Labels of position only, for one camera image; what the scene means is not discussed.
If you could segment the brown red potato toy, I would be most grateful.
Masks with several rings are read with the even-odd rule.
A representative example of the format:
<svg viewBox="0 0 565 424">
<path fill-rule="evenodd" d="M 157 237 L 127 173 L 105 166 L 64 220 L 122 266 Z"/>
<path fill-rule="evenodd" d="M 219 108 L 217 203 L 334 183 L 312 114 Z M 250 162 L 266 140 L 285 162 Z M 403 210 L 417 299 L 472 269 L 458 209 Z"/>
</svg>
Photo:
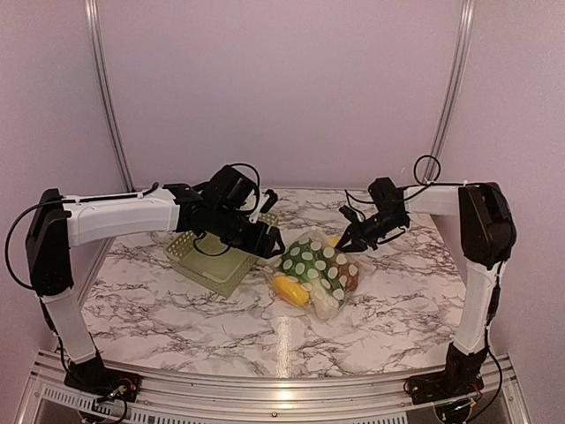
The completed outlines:
<svg viewBox="0 0 565 424">
<path fill-rule="evenodd" d="M 352 262 L 337 267 L 337 282 L 345 292 L 354 292 L 358 288 L 359 268 Z"/>
</svg>

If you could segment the yellow lemon toy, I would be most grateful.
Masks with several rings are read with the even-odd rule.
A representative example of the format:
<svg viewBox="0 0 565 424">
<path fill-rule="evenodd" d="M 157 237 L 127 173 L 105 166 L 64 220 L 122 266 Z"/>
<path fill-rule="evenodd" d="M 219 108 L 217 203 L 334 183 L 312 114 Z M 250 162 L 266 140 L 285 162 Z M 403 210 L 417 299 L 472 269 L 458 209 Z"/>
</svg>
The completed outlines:
<svg viewBox="0 0 565 424">
<path fill-rule="evenodd" d="M 290 276 L 275 276 L 272 280 L 274 291 L 284 300 L 296 307 L 305 306 L 310 299 L 309 292 L 304 290 L 296 279 Z"/>
</svg>

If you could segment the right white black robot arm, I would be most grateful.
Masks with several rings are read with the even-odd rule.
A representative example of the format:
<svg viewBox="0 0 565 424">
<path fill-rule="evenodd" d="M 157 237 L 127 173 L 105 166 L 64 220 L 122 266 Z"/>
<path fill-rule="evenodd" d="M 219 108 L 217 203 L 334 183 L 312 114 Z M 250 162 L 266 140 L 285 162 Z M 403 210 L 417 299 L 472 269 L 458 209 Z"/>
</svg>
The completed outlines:
<svg viewBox="0 0 565 424">
<path fill-rule="evenodd" d="M 443 370 L 409 377 L 404 389 L 414 404 L 463 396 L 483 388 L 480 371 L 490 353 L 490 324 L 496 315 L 501 277 L 516 243 L 517 231 L 509 205 L 495 183 L 428 183 L 396 186 L 377 178 L 368 188 L 376 214 L 361 219 L 353 207 L 340 207 L 349 221 L 337 248 L 363 252 L 394 239 L 411 215 L 455 216 L 466 260 L 463 313 L 448 346 Z"/>
</svg>

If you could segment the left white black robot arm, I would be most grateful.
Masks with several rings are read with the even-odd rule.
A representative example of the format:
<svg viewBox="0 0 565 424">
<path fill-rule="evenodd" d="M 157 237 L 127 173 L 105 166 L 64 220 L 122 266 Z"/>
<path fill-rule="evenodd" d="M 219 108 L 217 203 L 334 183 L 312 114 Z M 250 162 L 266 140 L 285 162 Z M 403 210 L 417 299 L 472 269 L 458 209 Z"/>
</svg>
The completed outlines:
<svg viewBox="0 0 565 424">
<path fill-rule="evenodd" d="M 70 250 L 74 246 L 152 231 L 212 234 L 231 249 L 264 259 L 284 250 L 278 228 L 242 207 L 255 195 L 254 211 L 265 213 L 277 201 L 260 194 L 253 182 L 153 185 L 141 193 L 80 198 L 49 189 L 34 208 L 26 235 L 30 284 L 40 298 L 48 324 L 71 361 L 65 384 L 91 393 L 107 393 L 123 384 L 129 391 L 138 376 L 105 367 L 72 293 Z"/>
</svg>

